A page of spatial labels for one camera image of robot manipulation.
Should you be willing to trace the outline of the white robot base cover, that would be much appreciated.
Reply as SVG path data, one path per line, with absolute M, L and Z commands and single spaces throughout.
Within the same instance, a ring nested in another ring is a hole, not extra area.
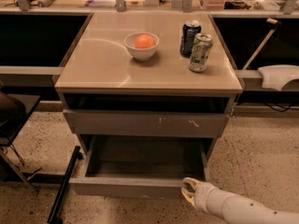
M 277 64 L 259 67 L 258 72 L 262 75 L 262 87 L 282 91 L 289 82 L 299 79 L 299 66 L 290 64 Z

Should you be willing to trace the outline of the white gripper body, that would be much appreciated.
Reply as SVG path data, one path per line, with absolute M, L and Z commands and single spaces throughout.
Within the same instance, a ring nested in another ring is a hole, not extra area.
M 194 207 L 202 212 L 216 212 L 221 209 L 221 190 L 210 183 L 200 182 L 194 188 Z

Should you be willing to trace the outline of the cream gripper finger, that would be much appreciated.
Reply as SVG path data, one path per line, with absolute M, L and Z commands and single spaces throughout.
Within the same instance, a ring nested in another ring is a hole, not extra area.
M 196 190 L 202 185 L 202 182 L 200 180 L 197 180 L 192 177 L 184 177 L 183 180 L 183 188 L 186 190 Z
M 194 202 L 195 191 L 194 190 L 182 188 L 181 193 L 188 203 L 190 203 L 192 206 L 195 206 L 195 202 Z

